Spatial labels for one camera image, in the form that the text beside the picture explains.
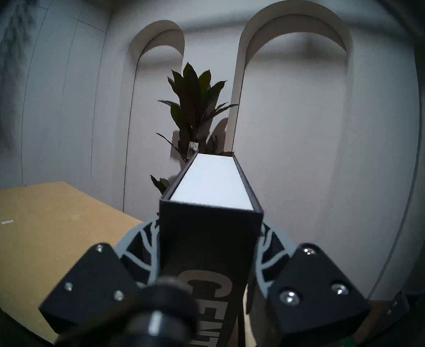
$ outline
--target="black box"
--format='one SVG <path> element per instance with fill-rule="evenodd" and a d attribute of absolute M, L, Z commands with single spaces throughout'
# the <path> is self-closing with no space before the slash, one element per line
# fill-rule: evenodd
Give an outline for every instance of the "black box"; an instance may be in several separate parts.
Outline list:
<path fill-rule="evenodd" d="M 188 283 L 198 301 L 200 332 L 191 344 L 227 346 L 262 218 L 235 156 L 196 154 L 161 197 L 160 275 Z"/>

